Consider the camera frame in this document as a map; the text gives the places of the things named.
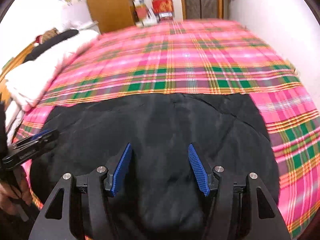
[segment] white comforter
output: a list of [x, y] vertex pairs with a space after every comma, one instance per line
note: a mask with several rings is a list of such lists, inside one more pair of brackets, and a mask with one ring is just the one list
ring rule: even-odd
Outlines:
[[94, 42], [98, 35], [93, 30], [80, 31], [76, 36], [54, 45], [36, 60], [17, 66], [5, 76], [8, 91], [23, 111], [27, 112], [36, 106], [62, 68]]

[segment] hand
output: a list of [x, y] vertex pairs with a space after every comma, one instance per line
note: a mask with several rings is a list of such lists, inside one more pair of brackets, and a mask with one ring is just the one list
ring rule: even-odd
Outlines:
[[15, 194], [7, 183], [0, 182], [0, 208], [10, 215], [16, 215], [17, 209], [15, 205], [11, 203], [9, 197], [18, 199], [18, 195], [24, 202], [26, 202], [27, 205], [31, 205], [32, 202], [32, 196], [26, 179], [27, 175], [21, 166], [17, 169], [21, 169], [21, 181], [18, 181], [18, 184], [22, 193], [15, 187], [11, 186], [15, 191]]

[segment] black pillow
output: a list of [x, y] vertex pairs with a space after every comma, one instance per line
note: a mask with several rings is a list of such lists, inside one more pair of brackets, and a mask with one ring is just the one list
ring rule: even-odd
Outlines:
[[69, 39], [73, 36], [76, 36], [78, 33], [78, 30], [67, 30], [63, 33], [58, 34], [57, 36], [52, 37], [51, 39], [48, 39], [44, 43], [39, 44], [39, 46], [34, 47], [33, 50], [26, 56], [23, 63], [29, 60], [35, 60], [37, 57], [39, 57], [46, 50], [50, 49], [52, 46], [62, 41], [65, 41], [66, 39]]

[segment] wooden headboard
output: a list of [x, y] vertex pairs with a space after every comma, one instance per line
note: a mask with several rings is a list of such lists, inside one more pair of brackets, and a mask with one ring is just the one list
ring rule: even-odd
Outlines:
[[2, 73], [0, 75], [0, 92], [2, 93], [2, 100], [5, 101], [5, 106], [7, 107], [10, 93], [7, 90], [7, 87], [5, 85], [5, 75], [15, 67], [22, 64], [26, 56], [32, 51], [33, 49], [33, 43], [30, 43], [22, 52], [20, 52], [17, 57], [15, 57], [6, 67], [4, 70], [2, 70]]

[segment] bed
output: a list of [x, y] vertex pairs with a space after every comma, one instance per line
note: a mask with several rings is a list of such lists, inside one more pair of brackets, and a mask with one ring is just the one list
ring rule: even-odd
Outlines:
[[[5, 74], [31, 49], [32, 44], [1, 74], [5, 100], [10, 96]], [[99, 36], [68, 62], [36, 107], [26, 112], [15, 140], [39, 132], [55, 106], [140, 93], [249, 93], [271, 139], [280, 173], [278, 207], [289, 233], [297, 239], [310, 223], [306, 232], [315, 227], [320, 206], [319, 112], [283, 59], [236, 22], [165, 22]], [[30, 162], [24, 168], [28, 173]], [[34, 201], [41, 208], [35, 195]]]

